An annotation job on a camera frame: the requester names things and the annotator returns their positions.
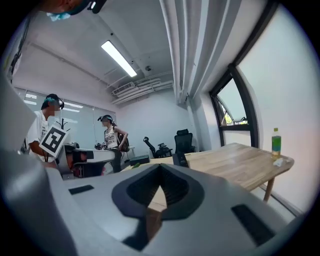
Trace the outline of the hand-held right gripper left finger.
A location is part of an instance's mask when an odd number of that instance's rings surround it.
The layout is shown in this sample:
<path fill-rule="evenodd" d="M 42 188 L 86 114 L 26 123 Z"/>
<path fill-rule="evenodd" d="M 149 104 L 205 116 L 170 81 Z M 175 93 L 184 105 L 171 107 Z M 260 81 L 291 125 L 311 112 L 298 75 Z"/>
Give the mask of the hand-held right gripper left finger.
<path fill-rule="evenodd" d="M 144 218 L 159 186 L 159 164 L 153 164 L 119 182 L 111 192 L 113 203 L 126 217 Z"/>

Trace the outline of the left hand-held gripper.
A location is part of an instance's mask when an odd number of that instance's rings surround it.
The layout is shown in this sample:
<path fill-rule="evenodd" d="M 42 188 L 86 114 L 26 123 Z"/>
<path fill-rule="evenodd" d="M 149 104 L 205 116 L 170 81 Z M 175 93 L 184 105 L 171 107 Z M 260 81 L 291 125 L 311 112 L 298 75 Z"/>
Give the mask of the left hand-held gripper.
<path fill-rule="evenodd" d="M 63 180 L 78 179 L 81 171 L 84 173 L 103 173 L 107 171 L 111 162 L 115 158 L 115 153 L 111 150 L 81 149 L 76 142 L 71 142 L 71 136 L 55 125 L 51 125 L 41 139 L 39 147 L 53 158 L 52 162 L 45 160 L 48 167 L 59 171 Z M 74 153 L 86 155 L 85 162 L 73 164 Z"/>

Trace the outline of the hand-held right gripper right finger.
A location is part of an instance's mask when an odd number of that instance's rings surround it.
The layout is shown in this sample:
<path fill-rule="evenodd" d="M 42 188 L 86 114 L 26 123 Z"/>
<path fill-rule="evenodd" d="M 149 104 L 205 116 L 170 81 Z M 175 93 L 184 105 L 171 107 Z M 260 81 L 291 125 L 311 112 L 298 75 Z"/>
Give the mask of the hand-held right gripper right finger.
<path fill-rule="evenodd" d="M 166 209 L 163 221 L 187 219 L 202 204 L 205 191 L 197 180 L 196 171 L 187 167 L 160 164 L 160 187 L 164 192 Z"/>

